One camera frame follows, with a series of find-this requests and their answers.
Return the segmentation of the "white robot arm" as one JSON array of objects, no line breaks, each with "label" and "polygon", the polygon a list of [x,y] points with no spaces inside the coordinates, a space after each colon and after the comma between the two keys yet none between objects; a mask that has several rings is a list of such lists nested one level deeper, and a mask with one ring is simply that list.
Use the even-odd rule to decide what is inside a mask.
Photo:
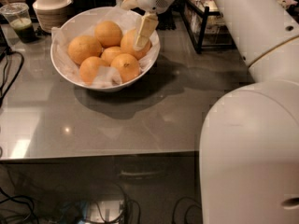
[{"label": "white robot arm", "polygon": [[299,24],[276,0],[214,0],[250,85],[200,136],[203,224],[299,224]]}]

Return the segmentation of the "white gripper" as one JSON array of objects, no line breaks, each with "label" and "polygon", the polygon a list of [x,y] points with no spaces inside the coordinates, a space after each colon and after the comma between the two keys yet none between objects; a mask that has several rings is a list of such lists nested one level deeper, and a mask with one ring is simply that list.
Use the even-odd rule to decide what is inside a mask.
[{"label": "white gripper", "polygon": [[175,0],[123,0],[121,8],[131,10],[141,8],[146,13],[137,19],[135,25],[134,50],[140,51],[150,41],[150,37],[158,25],[157,14],[168,10]]}]

